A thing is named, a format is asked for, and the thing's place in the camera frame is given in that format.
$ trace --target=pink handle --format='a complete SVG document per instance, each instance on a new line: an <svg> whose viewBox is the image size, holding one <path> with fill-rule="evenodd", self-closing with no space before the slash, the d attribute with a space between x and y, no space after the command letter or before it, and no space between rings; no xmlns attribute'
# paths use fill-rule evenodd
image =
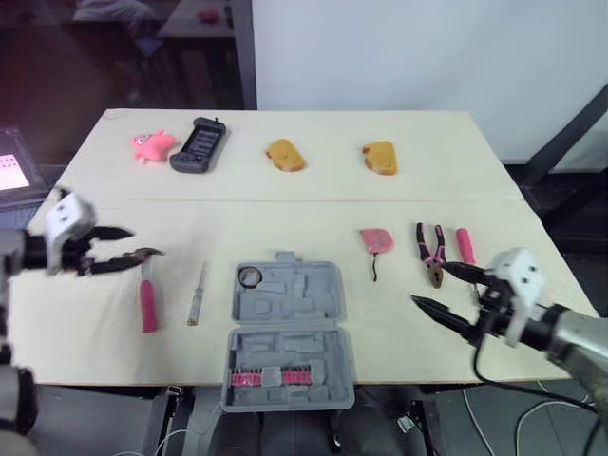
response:
<svg viewBox="0 0 608 456"><path fill-rule="evenodd" d="M157 329L154 310L154 289L152 282L142 280L140 284L140 306L142 307L142 332L153 333Z"/></svg>
<svg viewBox="0 0 608 456"><path fill-rule="evenodd" d="M463 258L463 261L466 264L475 264L473 246L471 245L471 238L466 228L456 230L456 239L458 239L458 250L460 250L460 256Z"/></svg>

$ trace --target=pink tape measure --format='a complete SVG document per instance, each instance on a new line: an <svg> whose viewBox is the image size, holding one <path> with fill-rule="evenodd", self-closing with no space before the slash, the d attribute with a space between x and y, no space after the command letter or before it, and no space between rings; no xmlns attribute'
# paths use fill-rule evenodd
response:
<svg viewBox="0 0 608 456"><path fill-rule="evenodd" d="M378 254L384 254L392 248L392 237L387 230L381 228L361 230L359 233L361 233L361 238L363 238L368 252L373 255L371 270L373 271L373 281L375 282L378 280L376 259L378 258Z"/></svg>

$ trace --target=monitor screen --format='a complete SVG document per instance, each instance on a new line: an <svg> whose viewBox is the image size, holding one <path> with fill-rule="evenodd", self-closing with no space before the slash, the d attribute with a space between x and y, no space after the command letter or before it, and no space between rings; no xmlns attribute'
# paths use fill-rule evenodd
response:
<svg viewBox="0 0 608 456"><path fill-rule="evenodd" d="M14 155L0 155L0 190L29 187L28 179Z"/></svg>

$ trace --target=red bit holder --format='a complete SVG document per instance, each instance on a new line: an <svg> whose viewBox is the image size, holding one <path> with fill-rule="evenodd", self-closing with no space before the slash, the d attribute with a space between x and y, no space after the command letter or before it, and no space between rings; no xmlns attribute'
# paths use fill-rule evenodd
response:
<svg viewBox="0 0 608 456"><path fill-rule="evenodd" d="M282 385L312 385L310 366L281 368ZM261 387L262 369L235 369L230 375L230 385L232 387Z"/></svg>
<svg viewBox="0 0 608 456"><path fill-rule="evenodd" d="M231 375L233 387L261 387L262 369L236 369Z"/></svg>
<svg viewBox="0 0 608 456"><path fill-rule="evenodd" d="M281 368L281 381L283 385L312 385L311 368Z"/></svg>

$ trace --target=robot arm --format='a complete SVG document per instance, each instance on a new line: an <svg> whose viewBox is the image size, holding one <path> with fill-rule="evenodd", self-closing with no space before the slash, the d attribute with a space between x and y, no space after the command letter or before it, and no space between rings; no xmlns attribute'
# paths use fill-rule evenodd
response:
<svg viewBox="0 0 608 456"><path fill-rule="evenodd" d="M0 432L29 432L36 419L33 375L11 364L8 342L10 278L25 269L46 269L47 274L73 271L79 276L134 268L159 251L151 248L96 261L87 253L91 241L129 238L122 228L95 226L93 207L62 190L60 201L46 217L43 236L26 230L0 229Z"/></svg>
<svg viewBox="0 0 608 456"><path fill-rule="evenodd" d="M486 334L504 336L511 347L523 343L546 353L589 391L608 434L608 318L594 318L555 304L536 303L544 280L524 249L498 255L490 269L449 262L444 269L469 283L485 285L477 322L470 324L432 299L412 300L433 320L459 333L475 347Z"/></svg>

